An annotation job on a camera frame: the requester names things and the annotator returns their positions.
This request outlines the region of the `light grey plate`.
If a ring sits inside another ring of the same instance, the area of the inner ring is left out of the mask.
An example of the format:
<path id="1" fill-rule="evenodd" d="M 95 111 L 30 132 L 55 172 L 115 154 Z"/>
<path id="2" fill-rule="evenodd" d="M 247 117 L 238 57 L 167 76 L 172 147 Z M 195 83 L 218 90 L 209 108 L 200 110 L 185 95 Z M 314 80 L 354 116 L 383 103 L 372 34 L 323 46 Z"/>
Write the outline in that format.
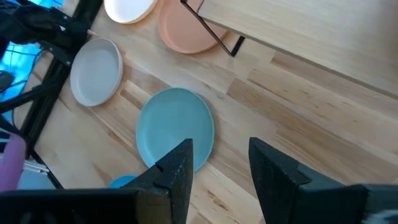
<path id="1" fill-rule="evenodd" d="M 83 106 L 101 105 L 115 94 L 122 77 L 123 60 L 117 45 L 104 38 L 91 39 L 72 63 L 72 94 Z"/>

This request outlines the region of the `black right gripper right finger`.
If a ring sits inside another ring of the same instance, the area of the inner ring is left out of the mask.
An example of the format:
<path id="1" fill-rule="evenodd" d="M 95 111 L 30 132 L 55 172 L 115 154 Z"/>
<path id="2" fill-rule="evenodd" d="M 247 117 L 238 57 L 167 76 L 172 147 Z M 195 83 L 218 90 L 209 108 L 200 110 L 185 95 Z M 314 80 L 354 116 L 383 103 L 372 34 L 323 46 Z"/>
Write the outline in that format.
<path id="1" fill-rule="evenodd" d="M 398 224 L 398 185 L 344 185 L 259 138 L 249 163 L 266 224 Z"/>

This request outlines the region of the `peach plate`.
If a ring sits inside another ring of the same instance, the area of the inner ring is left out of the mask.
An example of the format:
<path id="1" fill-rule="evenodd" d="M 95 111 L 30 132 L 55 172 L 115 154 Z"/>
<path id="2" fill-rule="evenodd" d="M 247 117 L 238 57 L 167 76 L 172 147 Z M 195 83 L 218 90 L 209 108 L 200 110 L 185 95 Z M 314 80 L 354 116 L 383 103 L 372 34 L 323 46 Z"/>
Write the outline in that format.
<path id="1" fill-rule="evenodd" d="M 158 28 L 164 43 L 182 54 L 197 54 L 217 44 L 180 0 L 162 0 Z"/>

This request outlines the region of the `black aluminium frame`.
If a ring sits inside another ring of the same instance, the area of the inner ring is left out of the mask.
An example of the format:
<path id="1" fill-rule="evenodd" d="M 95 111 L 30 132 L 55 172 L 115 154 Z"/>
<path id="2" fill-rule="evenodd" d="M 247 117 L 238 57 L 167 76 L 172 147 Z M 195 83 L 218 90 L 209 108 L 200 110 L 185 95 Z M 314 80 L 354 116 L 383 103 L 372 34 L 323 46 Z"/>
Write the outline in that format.
<path id="1" fill-rule="evenodd" d="M 103 0 L 101 0 L 100 4 L 90 4 L 90 8 L 96 13 L 96 16 L 102 4 Z M 72 16 L 75 15 L 77 9 L 81 9 L 81 7 L 77 5 Z M 70 70 L 71 65 L 66 66 L 54 57 L 43 82 L 39 86 L 36 86 L 31 91 L 23 93 L 11 100 L 0 103 L 0 134 L 6 134 L 7 136 L 5 139 L 0 139 L 0 151 L 3 153 L 3 157 L 6 144 L 10 138 L 10 135 L 12 134 L 16 134 L 24 139 L 26 143 L 25 159 L 27 156 L 29 156 L 29 152 L 34 147 L 41 131 L 44 128 L 44 125 L 50 115 L 55 101 L 60 94 L 61 89 L 63 88 Z M 22 130 L 16 129 L 2 117 L 3 112 L 7 112 L 28 102 L 32 102 L 33 107 L 28 113 L 27 124 L 24 126 L 24 128 L 22 128 Z"/>

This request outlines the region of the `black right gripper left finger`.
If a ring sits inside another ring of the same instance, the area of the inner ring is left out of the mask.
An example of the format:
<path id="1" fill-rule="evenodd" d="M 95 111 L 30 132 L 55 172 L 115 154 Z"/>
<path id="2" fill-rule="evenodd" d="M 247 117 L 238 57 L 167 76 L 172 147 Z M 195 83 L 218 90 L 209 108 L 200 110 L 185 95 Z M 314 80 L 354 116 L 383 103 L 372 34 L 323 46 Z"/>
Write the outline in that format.
<path id="1" fill-rule="evenodd" d="M 0 193 L 0 224 L 186 224 L 193 141 L 185 139 L 119 189 Z"/>

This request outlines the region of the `cream white plate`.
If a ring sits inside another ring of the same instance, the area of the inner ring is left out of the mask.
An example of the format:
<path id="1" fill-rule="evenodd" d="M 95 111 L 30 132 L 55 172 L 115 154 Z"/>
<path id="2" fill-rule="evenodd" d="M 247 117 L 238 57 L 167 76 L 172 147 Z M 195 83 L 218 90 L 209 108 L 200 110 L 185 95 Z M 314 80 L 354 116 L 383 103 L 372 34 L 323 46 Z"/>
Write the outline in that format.
<path id="1" fill-rule="evenodd" d="M 158 0 L 104 0 L 104 8 L 114 22 L 133 24 L 145 18 Z"/>

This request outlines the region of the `teal plate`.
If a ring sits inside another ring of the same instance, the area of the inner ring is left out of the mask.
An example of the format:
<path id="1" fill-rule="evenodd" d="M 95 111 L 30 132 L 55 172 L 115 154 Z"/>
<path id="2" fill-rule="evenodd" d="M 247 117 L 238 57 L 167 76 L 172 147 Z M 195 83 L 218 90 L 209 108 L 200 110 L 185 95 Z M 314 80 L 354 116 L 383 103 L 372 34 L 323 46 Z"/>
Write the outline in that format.
<path id="1" fill-rule="evenodd" d="M 202 97 L 184 88 L 156 93 L 141 109 L 136 125 L 137 150 L 152 167 L 185 139 L 193 140 L 195 171 L 208 160 L 215 142 L 215 123 Z"/>

